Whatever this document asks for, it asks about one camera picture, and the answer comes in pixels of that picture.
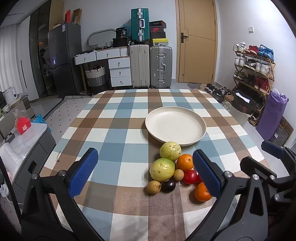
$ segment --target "black refrigerator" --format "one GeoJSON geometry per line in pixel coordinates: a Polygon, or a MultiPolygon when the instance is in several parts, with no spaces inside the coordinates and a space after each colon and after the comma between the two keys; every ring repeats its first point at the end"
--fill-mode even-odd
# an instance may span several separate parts
{"type": "Polygon", "coordinates": [[[82,52],[80,25],[65,23],[48,32],[52,74],[60,98],[77,95],[83,83],[74,57],[82,52]]]}

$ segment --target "tomato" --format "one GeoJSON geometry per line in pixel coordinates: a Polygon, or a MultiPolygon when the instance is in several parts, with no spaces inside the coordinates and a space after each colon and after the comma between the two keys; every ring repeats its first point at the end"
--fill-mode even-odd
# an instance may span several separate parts
{"type": "Polygon", "coordinates": [[[197,175],[197,184],[200,184],[202,182],[202,178],[200,177],[200,175],[198,174],[197,175]]]}
{"type": "Polygon", "coordinates": [[[197,173],[195,170],[189,170],[184,174],[183,181],[187,184],[193,184],[197,182],[197,173]]]}

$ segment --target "screw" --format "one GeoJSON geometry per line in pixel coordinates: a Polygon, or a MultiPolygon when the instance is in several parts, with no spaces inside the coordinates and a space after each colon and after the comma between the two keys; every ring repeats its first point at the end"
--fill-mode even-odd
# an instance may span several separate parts
{"type": "Polygon", "coordinates": [[[274,199],[275,199],[276,201],[279,201],[279,198],[280,198],[280,197],[279,197],[278,194],[275,194],[275,195],[274,195],[274,199]]]}
{"type": "Polygon", "coordinates": [[[59,174],[60,177],[63,177],[63,176],[66,175],[66,171],[65,170],[61,170],[61,171],[59,171],[58,174],[59,174]]]}
{"type": "Polygon", "coordinates": [[[259,179],[259,176],[258,176],[257,174],[254,174],[254,175],[253,175],[253,178],[254,178],[255,180],[258,180],[258,179],[259,179]]]}
{"type": "Polygon", "coordinates": [[[34,174],[31,176],[32,179],[37,179],[37,177],[38,177],[38,174],[37,174],[37,173],[34,173],[34,174]]]}
{"type": "Polygon", "coordinates": [[[224,175],[225,175],[226,177],[232,177],[232,173],[231,173],[230,171],[226,171],[226,172],[224,172],[224,175]]]}

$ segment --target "purple gift bag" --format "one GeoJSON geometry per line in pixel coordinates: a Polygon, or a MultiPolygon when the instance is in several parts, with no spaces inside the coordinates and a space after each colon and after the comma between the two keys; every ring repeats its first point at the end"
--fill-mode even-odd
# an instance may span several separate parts
{"type": "Polygon", "coordinates": [[[275,133],[276,128],[281,121],[283,113],[289,99],[274,89],[267,99],[265,109],[256,127],[256,130],[267,141],[275,133]]]}

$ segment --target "kettle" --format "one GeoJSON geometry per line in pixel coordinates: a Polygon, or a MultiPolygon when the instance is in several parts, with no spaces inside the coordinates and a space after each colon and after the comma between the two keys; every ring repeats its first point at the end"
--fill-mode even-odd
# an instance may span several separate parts
{"type": "Polygon", "coordinates": [[[15,89],[10,86],[7,90],[3,91],[3,95],[5,98],[6,104],[8,104],[8,105],[11,105],[17,97],[16,92],[14,94],[13,90],[15,91],[15,89]]]}

